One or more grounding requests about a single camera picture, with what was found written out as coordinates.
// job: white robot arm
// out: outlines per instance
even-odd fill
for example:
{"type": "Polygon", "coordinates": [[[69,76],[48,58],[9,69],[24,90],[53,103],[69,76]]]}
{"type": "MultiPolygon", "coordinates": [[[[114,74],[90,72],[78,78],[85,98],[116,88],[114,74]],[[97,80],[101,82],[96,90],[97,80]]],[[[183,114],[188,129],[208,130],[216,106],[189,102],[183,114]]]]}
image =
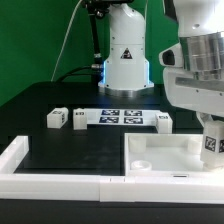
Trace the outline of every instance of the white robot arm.
{"type": "Polygon", "coordinates": [[[224,1],[163,0],[179,23],[179,43],[159,55],[170,103],[196,111],[204,128],[201,160],[224,166],[224,1]]]}
{"type": "Polygon", "coordinates": [[[100,91],[123,97],[146,94],[154,84],[145,58],[145,19],[127,4],[111,5],[109,11],[110,55],[100,91]]]}

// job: green background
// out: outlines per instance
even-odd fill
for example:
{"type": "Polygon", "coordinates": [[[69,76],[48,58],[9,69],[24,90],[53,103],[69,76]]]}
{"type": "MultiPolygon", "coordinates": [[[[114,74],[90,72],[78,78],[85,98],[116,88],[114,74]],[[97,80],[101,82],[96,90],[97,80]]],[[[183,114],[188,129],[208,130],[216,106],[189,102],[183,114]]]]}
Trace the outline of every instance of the green background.
{"type": "MultiPolygon", "coordinates": [[[[0,105],[33,83],[50,81],[77,0],[0,0],[0,105]]],[[[131,7],[144,14],[146,0],[131,7]]],[[[98,20],[100,47],[109,54],[108,18],[98,20]]],[[[152,80],[162,83],[158,54],[177,42],[177,25],[163,15],[162,0],[149,0],[146,58],[152,80]]],[[[56,77],[93,62],[86,9],[77,12],[56,77]]],[[[89,81],[76,78],[70,81],[89,81]]]]}

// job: small white cube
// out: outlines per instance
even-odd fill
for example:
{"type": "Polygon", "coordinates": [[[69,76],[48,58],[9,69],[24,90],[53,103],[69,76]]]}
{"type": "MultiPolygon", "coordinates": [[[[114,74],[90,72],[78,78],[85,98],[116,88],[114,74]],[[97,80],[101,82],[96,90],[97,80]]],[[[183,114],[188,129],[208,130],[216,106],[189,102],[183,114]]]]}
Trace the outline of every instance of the small white cube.
{"type": "Polygon", "coordinates": [[[85,109],[73,110],[73,129],[85,130],[87,129],[87,114],[85,109]]]}
{"type": "Polygon", "coordinates": [[[68,109],[55,108],[47,115],[47,127],[60,129],[68,120],[68,109]]]}
{"type": "Polygon", "coordinates": [[[205,123],[201,160],[213,167],[224,166],[224,122],[205,123]]]}
{"type": "Polygon", "coordinates": [[[173,120],[168,113],[158,113],[156,116],[156,129],[159,134],[172,134],[173,120]]]}

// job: blue light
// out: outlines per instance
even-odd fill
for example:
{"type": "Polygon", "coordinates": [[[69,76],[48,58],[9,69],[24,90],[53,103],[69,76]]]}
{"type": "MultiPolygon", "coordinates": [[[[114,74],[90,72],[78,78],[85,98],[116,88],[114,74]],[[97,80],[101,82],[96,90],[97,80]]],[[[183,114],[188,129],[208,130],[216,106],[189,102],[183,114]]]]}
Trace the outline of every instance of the blue light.
{"type": "Polygon", "coordinates": [[[103,63],[103,84],[106,82],[106,62],[103,63]]]}
{"type": "Polygon", "coordinates": [[[151,83],[149,70],[150,70],[150,64],[149,64],[149,62],[147,62],[147,80],[148,80],[148,85],[151,83]]]}

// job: black tabletop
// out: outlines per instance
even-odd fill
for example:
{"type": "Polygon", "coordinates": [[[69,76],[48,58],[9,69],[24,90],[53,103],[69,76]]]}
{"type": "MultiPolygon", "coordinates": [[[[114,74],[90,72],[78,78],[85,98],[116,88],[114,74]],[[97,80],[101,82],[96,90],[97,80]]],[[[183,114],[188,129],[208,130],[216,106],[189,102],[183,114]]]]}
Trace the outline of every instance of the black tabletop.
{"type": "MultiPolygon", "coordinates": [[[[16,173],[124,175],[124,133],[156,133],[154,127],[89,125],[72,128],[77,108],[144,109],[168,112],[173,133],[202,133],[195,112],[172,107],[162,85],[137,99],[101,95],[90,83],[37,83],[0,108],[0,153],[17,135],[30,151],[16,173]],[[48,129],[46,116],[69,109],[62,129],[48,129]]],[[[100,203],[0,200],[1,223],[222,223],[224,206],[167,203],[100,203]]]]}

